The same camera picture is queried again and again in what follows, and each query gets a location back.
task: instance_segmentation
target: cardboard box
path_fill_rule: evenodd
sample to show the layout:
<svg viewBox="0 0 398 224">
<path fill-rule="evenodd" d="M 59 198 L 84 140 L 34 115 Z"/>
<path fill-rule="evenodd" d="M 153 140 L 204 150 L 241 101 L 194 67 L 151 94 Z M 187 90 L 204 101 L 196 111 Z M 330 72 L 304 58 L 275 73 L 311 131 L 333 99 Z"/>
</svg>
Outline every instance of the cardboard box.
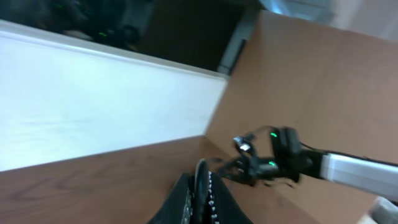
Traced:
<svg viewBox="0 0 398 224">
<path fill-rule="evenodd" d="M 263 12 L 206 135 L 235 156 L 234 136 L 291 126 L 310 146 L 398 162 L 397 98 L 397 44 Z M 256 146 L 271 155 L 266 135 Z M 358 222 L 376 198 L 311 177 L 277 190 L 327 224 Z"/>
</svg>

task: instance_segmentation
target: wooden table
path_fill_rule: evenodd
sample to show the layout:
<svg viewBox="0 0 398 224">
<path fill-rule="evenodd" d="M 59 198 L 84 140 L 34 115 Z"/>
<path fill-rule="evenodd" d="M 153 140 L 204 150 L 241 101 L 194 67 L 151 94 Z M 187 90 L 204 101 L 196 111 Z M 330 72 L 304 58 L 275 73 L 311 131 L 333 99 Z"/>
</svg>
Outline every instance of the wooden table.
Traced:
<svg viewBox="0 0 398 224">
<path fill-rule="evenodd" d="M 182 172 L 212 157 L 227 155 L 195 137 L 0 172 L 0 223 L 146 223 Z M 254 223 L 316 223 L 273 189 L 226 184 Z"/>
</svg>

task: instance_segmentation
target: silver metal arm segment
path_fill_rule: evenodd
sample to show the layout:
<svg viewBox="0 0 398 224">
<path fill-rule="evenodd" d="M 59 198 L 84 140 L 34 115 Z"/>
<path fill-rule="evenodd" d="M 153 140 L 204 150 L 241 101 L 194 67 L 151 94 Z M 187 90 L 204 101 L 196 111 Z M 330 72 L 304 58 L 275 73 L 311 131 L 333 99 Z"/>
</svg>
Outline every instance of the silver metal arm segment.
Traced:
<svg viewBox="0 0 398 224">
<path fill-rule="evenodd" d="M 321 177 L 398 202 L 398 166 L 328 153 Z"/>
</svg>

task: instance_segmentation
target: black cable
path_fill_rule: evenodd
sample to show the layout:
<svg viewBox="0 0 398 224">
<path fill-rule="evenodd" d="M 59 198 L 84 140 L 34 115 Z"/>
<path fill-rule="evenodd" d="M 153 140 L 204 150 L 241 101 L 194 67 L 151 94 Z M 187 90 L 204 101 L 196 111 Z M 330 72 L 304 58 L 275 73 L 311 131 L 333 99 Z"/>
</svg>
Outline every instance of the black cable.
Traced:
<svg viewBox="0 0 398 224">
<path fill-rule="evenodd" d="M 304 146 L 304 147 L 309 148 L 309 149 L 319 151 L 319 149 L 315 149 L 314 147 L 308 146 L 308 145 L 306 145 L 306 144 L 304 144 L 304 143 L 302 143 L 302 142 L 300 142 L 300 144 L 301 144 L 302 146 Z"/>
<path fill-rule="evenodd" d="M 222 158 L 212 158 L 212 159 L 206 159 L 207 162 L 214 162 L 214 163 L 220 163 L 224 162 L 224 159 Z"/>
<path fill-rule="evenodd" d="M 271 126 L 271 125 L 264 125 L 264 126 L 261 126 L 260 128 L 255 129 L 255 130 L 252 131 L 251 133 L 253 133 L 253 134 L 261 134 L 261 133 L 263 133 L 265 130 L 271 129 L 271 128 L 275 128 L 275 127 L 273 127 L 273 126 Z"/>
<path fill-rule="evenodd" d="M 268 184 L 266 181 L 263 181 L 262 182 L 266 187 L 276 187 L 276 186 L 278 186 L 278 185 L 288 185 L 289 187 L 291 187 L 291 188 L 295 188 L 292 184 L 290 184 L 290 183 L 288 183 L 288 182 L 286 182 L 286 181 L 284 181 L 284 182 L 274 182 L 274 184 Z"/>
</svg>

